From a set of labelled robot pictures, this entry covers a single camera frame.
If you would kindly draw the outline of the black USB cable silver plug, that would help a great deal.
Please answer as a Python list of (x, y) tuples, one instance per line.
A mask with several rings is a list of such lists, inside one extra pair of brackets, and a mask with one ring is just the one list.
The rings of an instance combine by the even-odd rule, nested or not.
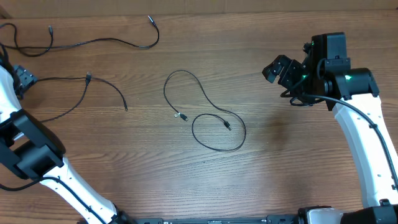
[(113, 38), (113, 37), (97, 38), (97, 39), (87, 40), (87, 41), (83, 41), (83, 42), (77, 42), (75, 44), (68, 44), (68, 45), (54, 45), (53, 44), (54, 43), (54, 32), (53, 32), (52, 26), (49, 25), (48, 33), (50, 36), (50, 42), (49, 42), (48, 46), (20, 46), (18, 44), (18, 40), (17, 40), (17, 35), (18, 35), (17, 26), (11, 22), (6, 22), (6, 23), (1, 24), (1, 28), (5, 28), (7, 26), (11, 26), (13, 28), (13, 30), (14, 30), (14, 33), (13, 33), (14, 45), (1, 44), (1, 48), (16, 50), (21, 55), (26, 56), (26, 57), (41, 57), (41, 56), (47, 54), (51, 50), (72, 49), (72, 48), (77, 48), (77, 47), (81, 47), (81, 46), (88, 45), (88, 44), (93, 44), (96, 42), (119, 42), (121, 44), (125, 44), (130, 47), (137, 48), (137, 49), (151, 49), (159, 43), (160, 30), (151, 16), (148, 16), (148, 19), (149, 19), (152, 27), (156, 30), (156, 34), (157, 34), (156, 40), (152, 44), (149, 44), (149, 45), (137, 45), (132, 42), (128, 42), (128, 41)]

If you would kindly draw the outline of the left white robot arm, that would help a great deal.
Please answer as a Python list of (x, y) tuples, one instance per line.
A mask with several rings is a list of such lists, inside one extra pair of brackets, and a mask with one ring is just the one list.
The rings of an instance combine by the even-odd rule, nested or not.
[(42, 184), (69, 203), (86, 223), (134, 223), (126, 212), (97, 193), (65, 157), (65, 146), (19, 102), (26, 87), (1, 51), (1, 164), (17, 177), (31, 182), (10, 192)]

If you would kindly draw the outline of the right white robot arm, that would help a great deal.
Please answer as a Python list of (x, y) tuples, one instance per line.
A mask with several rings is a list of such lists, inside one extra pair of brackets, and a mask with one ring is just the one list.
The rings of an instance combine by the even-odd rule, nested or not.
[(384, 122), (380, 90), (368, 68), (352, 68), (342, 32), (314, 35), (305, 60), (279, 55), (262, 74), (285, 88), (292, 106), (325, 102), (343, 130), (356, 166), (363, 208), (300, 208), (295, 215), (269, 215), (267, 223), (397, 223), (397, 153)]

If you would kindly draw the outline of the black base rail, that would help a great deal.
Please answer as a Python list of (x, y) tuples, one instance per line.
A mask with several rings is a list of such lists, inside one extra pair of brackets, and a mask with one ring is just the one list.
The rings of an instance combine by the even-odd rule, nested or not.
[(131, 218), (121, 212), (109, 223), (131, 224), (340, 224), (345, 212), (332, 207), (300, 208), (296, 214), (267, 215), (265, 217), (240, 218)]

